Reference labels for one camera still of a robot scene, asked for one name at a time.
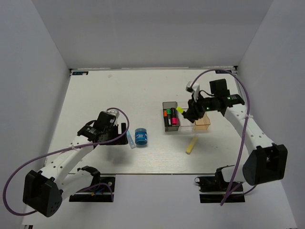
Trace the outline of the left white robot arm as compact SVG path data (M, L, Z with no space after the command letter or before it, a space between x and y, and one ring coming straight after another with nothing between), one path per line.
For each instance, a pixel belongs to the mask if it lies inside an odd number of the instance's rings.
M38 172L31 170L25 177L23 203L51 217L66 198L77 192L98 189L101 173L91 166L71 171L97 146L126 145L129 122L117 124L119 115L125 113L118 108L101 111L95 120L87 122L70 143L49 165Z

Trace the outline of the pale yellow glue stick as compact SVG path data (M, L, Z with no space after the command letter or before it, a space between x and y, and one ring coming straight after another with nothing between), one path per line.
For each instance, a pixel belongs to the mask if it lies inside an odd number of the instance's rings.
M198 137L197 137L197 136L194 136L194 137L192 138L190 144L189 144L189 145L187 146L187 148L186 148L186 151L185 151L186 154L189 155L189 154L192 152L192 150L193 150L193 148L194 148L194 146L195 146L197 140L198 140Z

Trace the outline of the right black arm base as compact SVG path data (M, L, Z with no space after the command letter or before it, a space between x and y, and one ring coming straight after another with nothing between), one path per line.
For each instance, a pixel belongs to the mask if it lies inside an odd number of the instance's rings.
M215 176L201 176L194 179L195 184L199 187L199 198L201 204L216 204L223 200L227 185L224 188L219 187ZM244 203L244 189L240 185L225 201L225 203Z

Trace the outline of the pink cap black highlighter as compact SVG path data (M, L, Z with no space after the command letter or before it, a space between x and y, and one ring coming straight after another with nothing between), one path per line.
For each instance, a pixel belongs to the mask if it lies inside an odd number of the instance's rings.
M179 124L177 112L174 107L171 108L171 122L172 122L172 126L177 126Z

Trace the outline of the green cap black highlighter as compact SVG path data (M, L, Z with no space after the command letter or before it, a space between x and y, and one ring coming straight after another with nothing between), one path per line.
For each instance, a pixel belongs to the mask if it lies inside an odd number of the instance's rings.
M168 126L172 126L172 117L171 117L171 110L170 109L166 109L167 112L167 120L168 120Z

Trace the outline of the blue round jar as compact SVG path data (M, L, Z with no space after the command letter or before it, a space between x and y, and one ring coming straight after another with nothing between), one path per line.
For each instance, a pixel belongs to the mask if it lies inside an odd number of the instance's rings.
M135 130L135 143L136 145L143 146L148 142L147 130L145 128L137 128Z

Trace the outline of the light blue glue stick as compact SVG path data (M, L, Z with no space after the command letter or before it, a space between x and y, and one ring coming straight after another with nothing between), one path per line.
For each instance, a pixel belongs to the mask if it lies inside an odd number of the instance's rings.
M133 140L133 138L132 138L132 136L131 136L131 134L130 134L129 131L126 132L126 136L127 136L127 140L128 140L128 143L129 143L130 148L131 148L131 149L136 148L136 145L135 145L135 143L134 143L134 140Z

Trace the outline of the yellow cap black highlighter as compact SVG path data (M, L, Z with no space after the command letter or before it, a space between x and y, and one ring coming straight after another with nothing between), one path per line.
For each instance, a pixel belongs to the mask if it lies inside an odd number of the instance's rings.
M176 110L181 114L184 115L185 111L181 107L177 107Z

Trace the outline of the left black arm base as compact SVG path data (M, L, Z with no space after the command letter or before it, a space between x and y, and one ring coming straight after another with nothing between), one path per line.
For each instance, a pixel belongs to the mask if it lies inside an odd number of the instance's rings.
M111 203L114 199L116 177L100 177L99 185L85 192L77 193L69 197L69 202L84 203Z

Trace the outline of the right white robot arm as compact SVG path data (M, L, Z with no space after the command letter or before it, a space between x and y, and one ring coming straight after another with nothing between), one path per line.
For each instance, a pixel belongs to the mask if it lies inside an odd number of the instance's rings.
M215 184L220 190L227 190L234 182L246 182L251 186L281 180L285 174L288 150L277 145L263 133L255 120L247 114L244 100L238 94L231 94L225 79L210 82L212 97L204 98L200 86L189 82L186 90L192 93L188 109L183 117L194 122L209 111L218 111L244 139L249 157L237 169L234 166L218 168Z

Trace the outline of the orange cap black highlighter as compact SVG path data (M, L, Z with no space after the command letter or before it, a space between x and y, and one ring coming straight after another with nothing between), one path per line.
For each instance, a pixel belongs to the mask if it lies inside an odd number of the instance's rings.
M167 119L167 111L163 110L163 120L164 120L164 126L168 126L168 119Z

